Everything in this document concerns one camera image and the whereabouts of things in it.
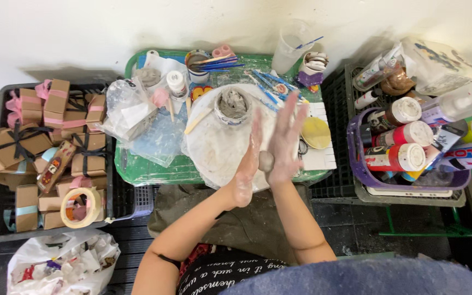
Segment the tape roll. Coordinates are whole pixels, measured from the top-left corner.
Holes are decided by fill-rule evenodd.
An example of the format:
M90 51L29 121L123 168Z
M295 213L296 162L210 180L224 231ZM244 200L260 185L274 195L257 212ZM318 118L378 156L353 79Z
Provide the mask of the tape roll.
M85 204L86 216L79 220L75 210ZM79 187L67 193L61 204L61 219L70 228L82 228L93 223L100 213L101 197L96 188Z

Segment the clear plastic cup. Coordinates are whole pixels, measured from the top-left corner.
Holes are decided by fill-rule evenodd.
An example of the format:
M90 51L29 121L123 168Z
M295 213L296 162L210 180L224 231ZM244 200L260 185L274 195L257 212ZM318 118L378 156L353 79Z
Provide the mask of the clear plastic cup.
M311 49L314 43L296 49L300 44L314 40L309 25L301 20L291 20L279 30L279 40L272 57L272 69L283 75L289 71L302 54Z

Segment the hand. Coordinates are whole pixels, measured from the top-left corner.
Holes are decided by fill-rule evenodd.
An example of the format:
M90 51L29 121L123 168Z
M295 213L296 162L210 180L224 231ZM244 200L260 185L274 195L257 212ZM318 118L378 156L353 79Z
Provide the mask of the hand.
M298 91L293 91L285 102L285 108L278 111L276 126L267 149L274 156L274 166L266 175L270 186L285 181L291 181L294 173L303 167L301 160L294 160L294 149L299 141L303 122L307 117L308 104L303 104L294 123L291 125L291 117L298 102Z
M235 207L245 207L251 203L252 180L258 170L259 146L262 144L262 113L259 108L253 117L249 147L236 169L236 175L229 183L232 186Z

